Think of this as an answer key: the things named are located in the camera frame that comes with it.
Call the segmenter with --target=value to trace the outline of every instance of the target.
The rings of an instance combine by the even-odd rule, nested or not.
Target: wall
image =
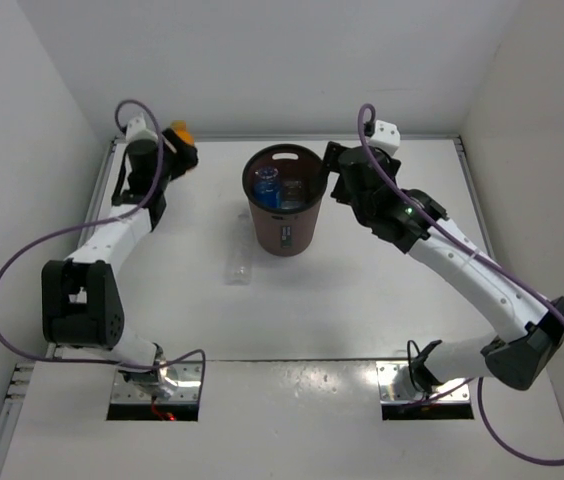
[[[139,95],[198,134],[457,132],[519,0],[19,0],[100,138]]]
[[[83,218],[103,147],[14,0],[0,0],[0,266],[42,233]],[[75,237],[41,246],[0,290],[0,324],[44,352],[40,268]],[[16,358],[0,345],[0,410]]]
[[[564,294],[563,0],[522,2],[462,135],[499,258]],[[564,347],[549,372],[564,414]]]

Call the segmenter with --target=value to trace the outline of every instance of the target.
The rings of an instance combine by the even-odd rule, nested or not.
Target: metal bracket
[[[402,369],[408,369],[406,360],[376,362],[380,404],[383,420],[440,420],[440,419],[472,419],[471,394],[468,385],[464,385],[453,393],[422,406],[409,407],[408,404],[423,399],[421,393],[407,395],[406,390],[398,384]],[[464,382],[457,378],[436,387],[433,395],[448,392]]]
[[[161,413],[172,413],[179,421],[197,421],[203,368],[202,362],[170,366],[164,381],[173,393],[169,398],[156,398],[155,408]],[[126,382],[116,370],[107,420],[161,420],[152,411],[151,403],[149,394]]]

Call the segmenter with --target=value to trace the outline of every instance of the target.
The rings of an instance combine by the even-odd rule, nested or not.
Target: brown bin
[[[277,168],[281,180],[303,180],[306,198],[302,207],[293,210],[271,208],[255,198],[255,172],[267,166]],[[242,186],[249,199],[258,242],[267,252],[290,257],[303,252],[311,243],[326,190],[326,179],[320,180],[321,166],[320,157],[308,148],[284,144],[259,151],[244,167]]]

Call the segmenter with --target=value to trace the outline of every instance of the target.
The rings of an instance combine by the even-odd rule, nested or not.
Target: white table
[[[272,143],[201,143],[200,165],[170,186],[162,222],[118,278],[141,335],[170,356],[201,347],[213,360],[199,422],[107,422],[111,368],[38,365],[0,478],[564,479],[564,468],[502,451],[479,419],[382,422],[370,359],[402,356],[409,338],[426,345],[489,327],[348,207],[325,198],[306,252],[258,249],[252,284],[223,284],[228,232],[246,205],[242,167]],[[295,143],[320,155],[326,145]],[[432,195],[483,246],[453,140],[407,140],[398,157],[399,183]],[[118,151],[97,215],[120,161]],[[514,446],[564,456],[546,374],[525,394],[495,381],[486,390],[494,425]]]

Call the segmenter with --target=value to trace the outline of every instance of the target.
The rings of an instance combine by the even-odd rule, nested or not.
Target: blue plastic bottle
[[[253,194],[260,203],[280,208],[280,175],[275,167],[262,167],[255,172]]]

